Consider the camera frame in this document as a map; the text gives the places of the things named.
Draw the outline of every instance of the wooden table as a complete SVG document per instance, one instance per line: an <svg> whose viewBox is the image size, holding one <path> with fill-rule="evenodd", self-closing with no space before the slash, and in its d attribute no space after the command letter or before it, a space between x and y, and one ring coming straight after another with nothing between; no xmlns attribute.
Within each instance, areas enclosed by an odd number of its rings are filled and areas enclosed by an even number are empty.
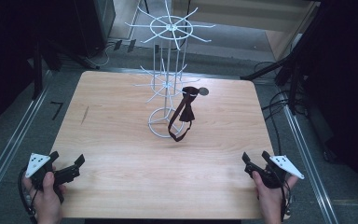
<svg viewBox="0 0 358 224"><path fill-rule="evenodd" d="M271 143L252 82L202 78L210 93L192 103L196 119L184 140L150 132L149 75L85 72L52 151L57 169L86 162L67 184L65 217L260 218L255 184L243 171L246 151L261 167ZM179 105L182 96L175 97Z"/></svg>

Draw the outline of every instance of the leather strap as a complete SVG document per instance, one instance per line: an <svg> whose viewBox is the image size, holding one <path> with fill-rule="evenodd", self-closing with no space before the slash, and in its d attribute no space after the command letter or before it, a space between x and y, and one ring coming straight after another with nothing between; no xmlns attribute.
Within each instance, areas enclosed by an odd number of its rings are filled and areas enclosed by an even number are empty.
<svg viewBox="0 0 358 224"><path fill-rule="evenodd" d="M185 135L187 134L188 130L191 128L192 120L195 119L194 113L191 109L191 103L196 99L197 95L199 94L200 90L194 87L184 87L182 89L183 92L183 99L179 106L177 107L176 111L173 113L173 116L170 120L170 124L168 125L168 132L170 133L170 136L176 141L181 141ZM179 116L179 113L182 111L183 107L185 109L183 110L179 120L182 122L190 122L187 130L179 137L176 137L174 133L171 132L171 127L173 123L176 121L177 117Z"/></svg>

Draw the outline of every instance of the hand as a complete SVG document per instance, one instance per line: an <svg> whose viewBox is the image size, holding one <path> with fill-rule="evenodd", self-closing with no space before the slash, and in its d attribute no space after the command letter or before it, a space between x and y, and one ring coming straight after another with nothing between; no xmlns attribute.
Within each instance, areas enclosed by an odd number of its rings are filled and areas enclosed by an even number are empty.
<svg viewBox="0 0 358 224"><path fill-rule="evenodd" d="M23 178L22 183L28 190L31 198L34 197L34 209L36 210L38 224L60 223L62 209L60 199L54 192L54 174L47 172L43 179L43 191L34 189L30 178ZM64 185L59 186L62 193L66 191Z"/></svg>
<svg viewBox="0 0 358 224"><path fill-rule="evenodd" d="M252 172L255 182L257 198L260 201L261 215L267 224L281 223L282 190L267 188L258 172ZM290 189L296 184L298 177L292 175L287 179Z"/></svg>

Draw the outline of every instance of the stand leg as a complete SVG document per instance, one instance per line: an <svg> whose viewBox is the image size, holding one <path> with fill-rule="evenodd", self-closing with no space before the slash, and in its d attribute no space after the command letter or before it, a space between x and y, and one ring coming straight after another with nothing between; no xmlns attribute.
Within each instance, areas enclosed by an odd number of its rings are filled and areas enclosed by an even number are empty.
<svg viewBox="0 0 358 224"><path fill-rule="evenodd" d="M147 12L147 14L150 14L150 13L149 13L149 7L147 6L147 1L144 0L144 2L145 2L146 12Z"/></svg>
<svg viewBox="0 0 358 224"><path fill-rule="evenodd" d="M42 56L40 54L39 42L36 41L36 44L34 46L34 96L32 97L33 100L36 99L42 89Z"/></svg>
<svg viewBox="0 0 358 224"><path fill-rule="evenodd" d="M292 74L292 82L290 83L290 91L289 91L289 109L292 111L292 114L296 114L296 92L297 92L297 84L299 78L299 66L295 65L295 71Z"/></svg>
<svg viewBox="0 0 358 224"><path fill-rule="evenodd" d="M257 77L261 77L263 75L265 75L268 72L271 72L281 66L284 66L291 58L291 54L289 54L288 56L286 56L285 58L277 61L276 63L273 63L272 65L269 65L263 69L261 69L260 71L257 71L249 76L246 77L240 77L240 79L242 80L249 80L252 81L253 79L257 78Z"/></svg>

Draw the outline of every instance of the white wire rack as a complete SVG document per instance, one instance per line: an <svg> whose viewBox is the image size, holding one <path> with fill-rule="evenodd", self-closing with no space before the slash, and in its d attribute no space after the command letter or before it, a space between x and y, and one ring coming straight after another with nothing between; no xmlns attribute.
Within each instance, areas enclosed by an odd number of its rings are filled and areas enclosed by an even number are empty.
<svg viewBox="0 0 358 224"><path fill-rule="evenodd" d="M187 48L187 39L189 37L194 37L202 42L211 42L211 40L202 39L196 35L193 35L194 28L212 28L214 25L193 25L187 19L193 15L198 9L196 8L194 11L186 15L185 17L177 17L172 16L170 10L168 8L167 1L165 1L165 8L167 11L167 15L154 17L138 7L142 13L147 15L152 19L150 24L147 25L129 25L130 27L140 27L140 28L149 28L151 33L153 34L152 37L145 41L141 41L143 43L147 43L153 40L155 46L155 50L153 53L153 71L147 71L142 66L141 69L144 70L148 75L150 75L151 82L148 84L137 84L135 86L150 86L151 90L153 91L153 96L150 97L146 102L152 101L156 96L164 97L164 106L161 108L156 109L149 117L148 125L150 131L159 137L171 137L168 134L168 130L165 132L161 132L161 129L158 129L157 126L161 126L161 124L166 125L170 122L170 117L175 112L175 108L172 104L172 98L182 92L182 88L184 83L188 82L197 82L197 80L192 81L183 81L182 74L186 68L185 58L186 58L186 48ZM158 50L156 49L156 40L160 41L160 45ZM163 48L163 43L168 41L168 47L165 49ZM174 71L171 71L171 62L172 62L172 52L176 52L175 57L175 67ZM166 52L166 60L163 59L164 55L163 52ZM156 68L156 58L157 54L160 54L159 60L159 70ZM179 134L184 127L183 122L174 123L173 126L174 131L173 133Z"/></svg>

